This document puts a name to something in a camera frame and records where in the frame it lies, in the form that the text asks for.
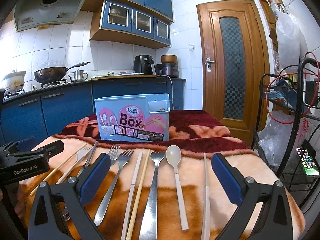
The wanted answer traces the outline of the beige plastic spoon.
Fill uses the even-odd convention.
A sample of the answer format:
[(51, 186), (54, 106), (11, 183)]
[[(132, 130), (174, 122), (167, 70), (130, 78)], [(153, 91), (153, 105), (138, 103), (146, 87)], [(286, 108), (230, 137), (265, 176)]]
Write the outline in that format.
[(188, 219), (187, 219), (187, 214), (186, 214), (186, 210), (185, 210), (185, 204), (184, 204), (183, 192), (182, 192), (182, 187), (181, 187), (181, 182), (180, 182), (180, 176), (178, 173), (178, 165), (182, 159), (182, 154), (181, 154), (180, 148), (176, 145), (169, 146), (166, 150), (166, 159), (167, 159), (167, 162), (174, 169), (181, 228), (182, 228), (182, 231), (187, 231), (187, 230), (189, 230), (189, 225), (188, 225)]

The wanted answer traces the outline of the rice cooker with brown pot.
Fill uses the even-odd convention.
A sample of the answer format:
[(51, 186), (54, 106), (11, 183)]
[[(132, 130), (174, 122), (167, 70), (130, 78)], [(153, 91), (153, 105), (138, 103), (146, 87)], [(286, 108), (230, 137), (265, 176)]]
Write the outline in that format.
[(179, 77), (178, 62), (176, 55), (162, 55), (161, 63), (156, 64), (156, 74), (166, 75), (173, 78)]

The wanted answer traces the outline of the black metal trolley rack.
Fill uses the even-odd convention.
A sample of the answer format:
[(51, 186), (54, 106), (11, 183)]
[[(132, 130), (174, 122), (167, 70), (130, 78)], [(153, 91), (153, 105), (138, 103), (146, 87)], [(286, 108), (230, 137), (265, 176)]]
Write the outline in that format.
[[(279, 74), (264, 74), (259, 84), (258, 112), (268, 109), (269, 105), (274, 106), (274, 109), (268, 113), (270, 120), (273, 119), (282, 124), (293, 124), (289, 143), (279, 167), (268, 163), (264, 150), (258, 144), (258, 132), (268, 123), (266, 125), (256, 123), (251, 148), (257, 151), (259, 157), (284, 183), (298, 206), (303, 207), (318, 187), (319, 176), (305, 174), (297, 152), (293, 158), (290, 156), (301, 118), (306, 118), (309, 122), (319, 121), (319, 117), (315, 115), (319, 110), (319, 62), (317, 59), (306, 57), (299, 65), (287, 66)], [(300, 147), (308, 150), (319, 170), (316, 160), (318, 154), (310, 144), (314, 134), (310, 127)]]

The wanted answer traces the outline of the pale pink chopstick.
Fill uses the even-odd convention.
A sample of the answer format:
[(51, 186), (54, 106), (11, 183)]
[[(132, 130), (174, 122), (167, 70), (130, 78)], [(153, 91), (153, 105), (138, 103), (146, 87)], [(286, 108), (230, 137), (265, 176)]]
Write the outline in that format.
[(142, 157), (143, 157), (143, 152), (140, 152), (138, 155), (138, 159), (136, 161), (136, 166), (135, 166), (135, 170), (134, 170), (131, 185), (130, 185), (129, 196), (127, 199), (127, 205), (126, 205), (124, 222), (123, 222), (123, 228), (122, 228), (122, 232), (121, 232), (121, 240), (126, 239), (127, 228), (129, 226), (129, 216), (130, 216), (130, 211), (131, 211), (131, 205), (132, 205), (132, 201), (133, 201), (133, 194), (135, 191), (136, 180), (137, 180)]

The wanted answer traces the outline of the white pot on stove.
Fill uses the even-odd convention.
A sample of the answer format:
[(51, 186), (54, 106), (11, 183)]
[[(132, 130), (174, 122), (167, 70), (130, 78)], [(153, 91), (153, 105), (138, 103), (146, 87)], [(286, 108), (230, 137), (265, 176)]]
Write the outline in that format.
[(2, 82), (4, 83), (5, 94), (20, 92), (24, 86), (24, 77), (26, 73), (26, 71), (16, 72), (13, 70), (3, 77)]

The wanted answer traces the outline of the orange red floral blanket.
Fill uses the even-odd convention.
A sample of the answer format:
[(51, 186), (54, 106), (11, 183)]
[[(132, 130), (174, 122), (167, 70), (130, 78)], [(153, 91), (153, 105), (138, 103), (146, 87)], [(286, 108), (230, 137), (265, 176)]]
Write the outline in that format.
[(208, 158), (210, 189), (210, 239), (215, 239), (236, 210), (225, 194), (211, 168), (211, 157), (221, 152), (228, 162), (244, 177), (253, 177), (258, 183), (273, 184), (278, 178), (245, 142), (231, 137), (226, 126), (205, 111), (174, 110), (169, 114), (169, 141), (160, 142), (117, 142), (101, 140), (95, 114), (70, 123), (59, 133), (48, 137), (34, 148), (61, 139), (65, 145), (62, 153), (49, 159), (49, 172), (21, 181), (17, 193), (16, 212), (28, 226), (32, 203), (35, 197), (31, 191), (39, 185), (54, 168), (64, 163), (82, 146), (92, 146), (98, 141), (93, 163), (101, 153), (108, 153), (112, 145), (119, 145), (120, 152), (133, 149), (134, 153), (120, 173), (112, 194), (106, 216), (98, 227), (106, 239), (120, 239), (129, 196), (132, 176), (140, 152), (143, 159), (138, 173), (136, 187), (142, 174), (148, 150), (165, 151), (170, 145), (177, 145), (182, 152), (178, 166), (183, 191), (189, 230), (181, 230), (177, 202), (174, 170), (164, 158), (158, 172), (158, 232), (157, 239), (201, 239), (204, 200), (204, 159)]

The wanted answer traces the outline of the wooden door with glass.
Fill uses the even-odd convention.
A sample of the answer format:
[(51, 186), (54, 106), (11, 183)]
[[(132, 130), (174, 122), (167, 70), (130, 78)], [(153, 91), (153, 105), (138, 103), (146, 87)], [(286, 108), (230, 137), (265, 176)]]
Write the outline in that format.
[(203, 109), (247, 145), (259, 123), (259, 83), (270, 70), (263, 24), (250, 0), (197, 5)]

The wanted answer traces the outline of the beige plastic fork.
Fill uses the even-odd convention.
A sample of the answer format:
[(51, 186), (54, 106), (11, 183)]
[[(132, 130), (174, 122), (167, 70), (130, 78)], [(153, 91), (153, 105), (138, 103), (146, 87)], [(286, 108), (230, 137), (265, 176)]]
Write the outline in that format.
[(92, 147), (84, 147), (79, 152), (77, 152), (75, 155), (75, 162), (60, 177), (60, 179), (56, 182), (56, 184), (62, 183), (67, 178), (67, 176), (72, 172), (73, 168), (75, 168), (75, 166), (78, 165), (78, 163), (80, 163), (84, 159), (84, 157), (90, 152), (91, 149)]

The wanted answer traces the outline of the beige chopstick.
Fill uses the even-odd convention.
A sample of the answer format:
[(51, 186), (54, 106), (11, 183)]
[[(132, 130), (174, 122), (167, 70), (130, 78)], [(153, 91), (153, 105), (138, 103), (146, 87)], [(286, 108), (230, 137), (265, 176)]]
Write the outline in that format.
[(209, 189), (209, 176), (208, 176), (208, 164), (207, 156), (203, 154), (204, 161), (204, 204), (203, 204), (203, 219), (202, 219), (202, 231), (201, 240), (210, 239), (210, 189)]

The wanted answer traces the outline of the clear plastic bags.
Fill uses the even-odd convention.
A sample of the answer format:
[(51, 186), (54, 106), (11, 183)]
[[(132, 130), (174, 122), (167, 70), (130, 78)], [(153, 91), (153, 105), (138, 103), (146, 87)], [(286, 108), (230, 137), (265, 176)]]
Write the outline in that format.
[[(271, 166), (279, 167), (289, 143), (292, 128), (293, 124), (282, 124), (271, 119), (266, 127), (258, 132), (258, 144), (264, 150), (266, 159)], [(309, 128), (309, 121), (306, 118), (301, 118), (290, 158), (294, 157), (296, 148), (302, 145)]]

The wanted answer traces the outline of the slim steel utensil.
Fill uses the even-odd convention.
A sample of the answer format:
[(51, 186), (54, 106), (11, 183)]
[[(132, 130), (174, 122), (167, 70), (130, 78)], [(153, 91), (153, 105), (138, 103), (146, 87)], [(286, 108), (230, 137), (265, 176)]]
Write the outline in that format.
[(80, 168), (77, 177), (79, 177), (80, 174), (82, 174), (82, 172), (86, 169), (86, 167), (89, 166), (89, 164), (90, 164), (90, 162), (91, 162), (91, 159), (92, 159), (92, 157), (93, 157), (93, 154), (95, 153), (95, 150), (96, 150), (96, 148), (97, 148), (97, 144), (98, 144), (98, 141), (96, 141), (96, 142), (94, 143), (94, 145), (93, 145), (93, 147), (92, 147), (92, 149), (91, 149), (91, 151), (90, 151), (90, 153), (89, 153), (89, 155), (88, 155), (88, 157), (87, 157), (87, 160), (86, 160), (85, 164), (82, 165), (82, 167)]

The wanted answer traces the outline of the smartphone with lit screen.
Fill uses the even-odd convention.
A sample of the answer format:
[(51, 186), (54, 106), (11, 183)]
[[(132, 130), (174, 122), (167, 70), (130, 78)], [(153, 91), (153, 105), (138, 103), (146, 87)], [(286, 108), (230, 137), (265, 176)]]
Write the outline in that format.
[(319, 176), (319, 170), (315, 161), (307, 149), (298, 147), (296, 148), (297, 155), (301, 161), (302, 169), (307, 176)]

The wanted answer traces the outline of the wooden wall shelf with bottles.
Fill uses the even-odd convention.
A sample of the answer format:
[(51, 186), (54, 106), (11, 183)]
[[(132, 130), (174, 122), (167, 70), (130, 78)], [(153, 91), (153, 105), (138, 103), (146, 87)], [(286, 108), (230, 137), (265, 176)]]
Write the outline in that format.
[(262, 5), (263, 11), (266, 16), (266, 20), (268, 23), (269, 31), (269, 38), (272, 41), (273, 49), (278, 51), (278, 41), (277, 41), (277, 34), (276, 34), (276, 21), (277, 16), (274, 14), (272, 9), (278, 9), (281, 12), (287, 12), (282, 0), (259, 0), (260, 4)]

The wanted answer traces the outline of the blue utensil holder box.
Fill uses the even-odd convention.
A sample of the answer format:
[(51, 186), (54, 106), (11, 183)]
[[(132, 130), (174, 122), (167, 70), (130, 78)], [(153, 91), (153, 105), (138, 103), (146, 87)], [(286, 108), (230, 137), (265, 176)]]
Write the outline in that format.
[(94, 104), (102, 140), (169, 140), (168, 93), (108, 96)]

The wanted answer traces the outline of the steel kettle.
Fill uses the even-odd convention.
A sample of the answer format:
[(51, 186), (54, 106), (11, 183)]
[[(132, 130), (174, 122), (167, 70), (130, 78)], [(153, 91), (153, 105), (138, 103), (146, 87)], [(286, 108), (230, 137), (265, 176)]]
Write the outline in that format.
[(79, 69), (74, 72), (74, 76), (68, 74), (68, 77), (70, 78), (71, 82), (83, 82), (88, 78), (88, 74)]

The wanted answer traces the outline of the wooden chopstick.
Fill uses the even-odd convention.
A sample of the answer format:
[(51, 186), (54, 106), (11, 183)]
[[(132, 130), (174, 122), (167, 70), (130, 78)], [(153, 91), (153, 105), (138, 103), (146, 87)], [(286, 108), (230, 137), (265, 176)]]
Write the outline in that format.
[(61, 164), (59, 164), (56, 168), (48, 174), (43, 180), (46, 182), (56, 171), (58, 171), (63, 165), (65, 165), (69, 160), (71, 160), (75, 155), (78, 155), (79, 152), (84, 151), (84, 150), (89, 150), (89, 147), (86, 147), (86, 145), (83, 145), (78, 151), (72, 153), (65, 161), (63, 161)]
[(134, 206), (132, 209), (132, 214), (131, 214), (129, 227), (127, 230), (126, 240), (131, 240), (131, 238), (132, 238), (133, 228), (135, 226), (135, 221), (136, 221), (136, 216), (137, 216), (137, 211), (138, 211), (138, 206), (139, 206), (139, 201), (140, 201), (140, 195), (142, 192), (143, 182), (144, 182), (150, 154), (151, 154), (151, 150), (148, 150), (148, 153), (147, 153), (146, 159), (145, 159), (145, 163), (143, 166), (142, 175), (141, 175), (140, 182), (139, 182), (139, 187), (138, 187), (136, 198), (135, 198), (135, 203), (134, 203)]

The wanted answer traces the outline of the blue lower kitchen cabinets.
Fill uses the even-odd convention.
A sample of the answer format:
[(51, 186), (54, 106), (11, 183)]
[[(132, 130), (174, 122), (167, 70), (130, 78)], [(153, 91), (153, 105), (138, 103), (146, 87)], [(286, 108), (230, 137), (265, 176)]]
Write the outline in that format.
[(68, 124), (95, 113), (94, 100), (105, 96), (168, 93), (170, 107), (183, 109), (185, 79), (120, 77), (40, 88), (5, 99), (1, 144), (35, 137), (37, 145)]

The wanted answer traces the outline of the black wok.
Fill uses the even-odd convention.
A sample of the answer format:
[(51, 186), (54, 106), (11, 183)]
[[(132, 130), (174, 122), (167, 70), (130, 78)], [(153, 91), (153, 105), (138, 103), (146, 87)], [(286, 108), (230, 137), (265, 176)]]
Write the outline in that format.
[(40, 70), (37, 70), (36, 72), (34, 72), (34, 77), (38, 83), (40, 83), (42, 85), (46, 85), (46, 84), (49, 84), (52, 82), (57, 82), (57, 81), (60, 81), (61, 79), (63, 79), (65, 77), (66, 73), (70, 69), (82, 67), (82, 66), (85, 66), (89, 63), (90, 63), (90, 61), (82, 62), (82, 63), (75, 64), (69, 68), (62, 67), (62, 66), (43, 68), (43, 69), (40, 69)]

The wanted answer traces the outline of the white plastic bag hanging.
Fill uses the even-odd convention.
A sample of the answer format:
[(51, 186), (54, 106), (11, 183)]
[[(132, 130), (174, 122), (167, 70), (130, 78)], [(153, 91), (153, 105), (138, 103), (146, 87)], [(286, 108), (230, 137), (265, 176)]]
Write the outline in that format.
[(300, 28), (295, 16), (279, 10), (277, 12), (276, 33), (278, 56), (281, 68), (298, 65), (300, 57)]

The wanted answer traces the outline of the range hood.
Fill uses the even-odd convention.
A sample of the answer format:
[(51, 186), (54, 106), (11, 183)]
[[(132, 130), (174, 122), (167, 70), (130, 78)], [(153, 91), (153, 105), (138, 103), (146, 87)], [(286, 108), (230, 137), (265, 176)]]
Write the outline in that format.
[(72, 24), (85, 0), (19, 0), (13, 9), (16, 31), (41, 25)]

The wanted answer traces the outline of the blue upper wall cabinets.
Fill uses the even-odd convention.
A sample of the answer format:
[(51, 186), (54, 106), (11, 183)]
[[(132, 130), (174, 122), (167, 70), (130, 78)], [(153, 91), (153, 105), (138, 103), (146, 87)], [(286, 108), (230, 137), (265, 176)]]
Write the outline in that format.
[(152, 49), (170, 45), (172, 0), (85, 0), (81, 9), (93, 14), (91, 41)]

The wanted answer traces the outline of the black air fryer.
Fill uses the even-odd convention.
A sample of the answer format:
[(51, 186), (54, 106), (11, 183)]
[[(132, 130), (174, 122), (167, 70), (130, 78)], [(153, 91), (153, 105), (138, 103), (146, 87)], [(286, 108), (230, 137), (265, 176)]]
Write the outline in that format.
[(137, 55), (133, 62), (135, 73), (144, 75), (156, 75), (155, 63), (151, 55)]

